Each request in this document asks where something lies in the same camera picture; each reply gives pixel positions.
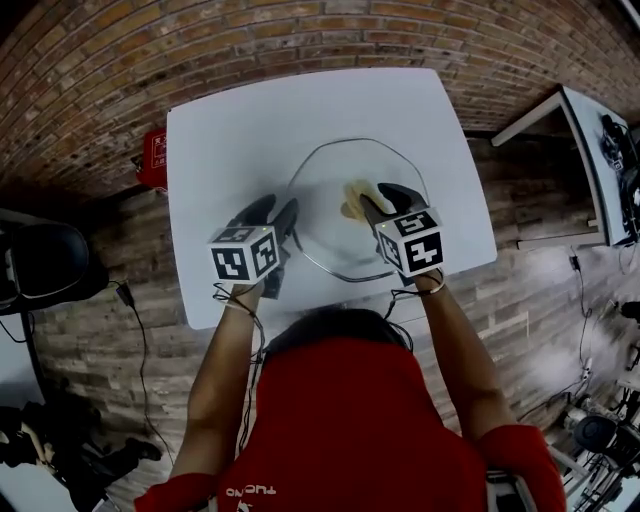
wooden floor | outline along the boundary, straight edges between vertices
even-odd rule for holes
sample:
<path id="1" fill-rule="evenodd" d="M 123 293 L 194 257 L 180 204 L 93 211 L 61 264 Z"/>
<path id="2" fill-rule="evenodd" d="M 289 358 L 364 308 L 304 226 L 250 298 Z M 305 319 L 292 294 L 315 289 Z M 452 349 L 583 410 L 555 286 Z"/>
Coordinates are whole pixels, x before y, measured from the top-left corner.
<path id="1" fill-rule="evenodd" d="M 549 151 L 542 143 L 513 143 L 498 151 L 486 141 L 471 141 L 471 147 L 499 254 L 494 263 L 447 281 L 491 352 L 514 410 L 522 414 L 580 377 L 584 320 L 570 248 L 518 252 L 515 241 L 584 231 L 593 218 L 593 205 L 585 199 L 584 175 L 574 165 L 575 154 L 564 146 Z M 189 389 L 212 331 L 193 331 L 186 325 L 166 198 L 150 191 L 110 207 L 94 224 L 91 242 L 112 279 L 131 286 L 149 340 L 145 374 L 150 415 L 175 454 Z M 577 253 L 584 301 L 593 310 L 582 358 L 593 357 L 589 388 L 594 390 L 615 379 L 636 336 L 635 325 L 617 315 L 609 301 L 637 299 L 640 273 L 635 262 L 629 269 L 631 252 L 594 248 Z M 388 294 L 383 294 L 357 305 L 384 312 L 388 302 Z M 400 302 L 392 319 L 413 336 L 436 407 L 446 424 L 457 428 L 419 302 Z M 281 328 L 270 319 L 261 320 L 270 334 Z M 90 300 L 39 313 L 35 340 L 45 374 L 67 377 L 73 392 L 102 411 L 112 435 L 146 435 L 138 376 L 142 339 L 133 313 L 113 287 Z M 525 418 L 542 427 L 551 420 L 546 407 Z M 132 498 L 166 478 L 169 469 L 166 455 L 161 462 L 143 463 L 115 483 L 110 494 L 122 510 L 132 510 Z"/>

black chair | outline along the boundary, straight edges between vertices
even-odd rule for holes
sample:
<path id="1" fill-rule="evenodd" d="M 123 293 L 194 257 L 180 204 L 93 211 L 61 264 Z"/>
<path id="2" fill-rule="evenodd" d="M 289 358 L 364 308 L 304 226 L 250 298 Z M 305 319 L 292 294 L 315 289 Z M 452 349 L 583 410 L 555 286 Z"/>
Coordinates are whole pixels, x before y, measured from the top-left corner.
<path id="1" fill-rule="evenodd" d="M 109 276 L 72 226 L 44 223 L 17 227 L 0 237 L 0 315 L 43 309 L 92 297 Z"/>

bracelet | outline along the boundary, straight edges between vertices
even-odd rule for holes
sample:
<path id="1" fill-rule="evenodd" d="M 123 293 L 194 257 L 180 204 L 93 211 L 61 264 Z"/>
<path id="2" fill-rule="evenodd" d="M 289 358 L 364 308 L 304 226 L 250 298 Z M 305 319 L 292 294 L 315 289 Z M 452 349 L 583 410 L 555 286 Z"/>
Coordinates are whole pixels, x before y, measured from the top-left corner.
<path id="1" fill-rule="evenodd" d="M 435 277 L 429 276 L 427 274 L 421 274 L 419 276 L 416 276 L 418 278 L 426 277 L 427 279 L 431 279 L 432 281 L 435 281 L 436 283 L 438 283 L 438 286 L 436 286 L 435 288 L 432 288 L 431 290 L 418 290 L 418 295 L 420 297 L 434 295 L 434 294 L 438 293 L 440 290 L 442 290 L 444 288 L 444 284 L 445 284 L 444 283 L 444 273 L 439 268 L 437 268 L 436 270 L 440 274 L 440 278 L 441 278 L 440 281 L 438 281 Z"/>

white table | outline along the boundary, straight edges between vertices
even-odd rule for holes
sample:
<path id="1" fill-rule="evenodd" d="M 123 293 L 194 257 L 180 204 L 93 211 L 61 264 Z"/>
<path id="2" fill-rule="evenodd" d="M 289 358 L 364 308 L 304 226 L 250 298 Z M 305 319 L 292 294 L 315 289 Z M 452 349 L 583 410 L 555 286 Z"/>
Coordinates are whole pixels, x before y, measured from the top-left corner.
<path id="1" fill-rule="evenodd" d="M 627 238 L 628 234 L 622 224 L 618 178 L 602 154 L 600 139 L 603 133 L 601 119 L 605 114 L 610 115 L 613 121 L 627 126 L 618 114 L 584 94 L 561 86 L 551 97 L 491 139 L 491 143 L 496 147 L 504 144 L 557 108 L 562 108 L 576 140 L 593 198 L 596 213 L 594 226 L 598 230 L 521 240 L 518 242 L 518 248 L 535 249 L 554 245 L 615 245 Z"/>
<path id="2" fill-rule="evenodd" d="M 261 82 L 172 109 L 167 120 L 171 230 L 189 325 L 215 326 L 222 306 L 205 243 L 241 208 L 282 195 L 301 162 L 322 143 L 377 139 L 419 168 L 444 224 L 444 270 L 491 262 L 496 247 L 467 141 L 432 70 L 358 69 Z M 278 301 L 259 315 L 343 302 L 401 286 L 397 276 L 350 284 L 313 265 L 287 242 L 292 258 Z"/>

brick wall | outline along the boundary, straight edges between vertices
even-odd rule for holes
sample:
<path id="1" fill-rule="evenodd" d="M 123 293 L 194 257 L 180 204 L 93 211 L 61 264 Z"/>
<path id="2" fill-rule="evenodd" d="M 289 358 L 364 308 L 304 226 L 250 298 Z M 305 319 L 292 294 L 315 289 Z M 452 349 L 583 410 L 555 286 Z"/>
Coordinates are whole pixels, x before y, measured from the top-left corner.
<path id="1" fill-rule="evenodd" d="M 0 46 L 0 201 L 118 192 L 170 107 L 324 69 L 436 69 L 465 129 L 558 82 L 638 121 L 639 36 L 610 2 L 41 0 Z"/>

